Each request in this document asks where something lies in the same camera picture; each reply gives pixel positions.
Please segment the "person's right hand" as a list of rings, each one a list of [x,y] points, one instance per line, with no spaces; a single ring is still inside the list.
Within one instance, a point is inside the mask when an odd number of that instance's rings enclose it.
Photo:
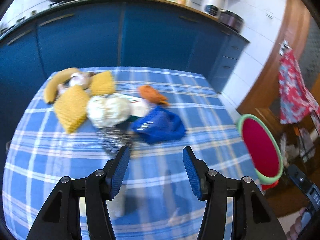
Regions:
[[[302,230],[302,215],[304,214],[306,207],[303,207],[299,211],[299,217],[295,220],[295,223],[290,226],[289,231],[286,233],[287,240],[296,240],[299,233]]]

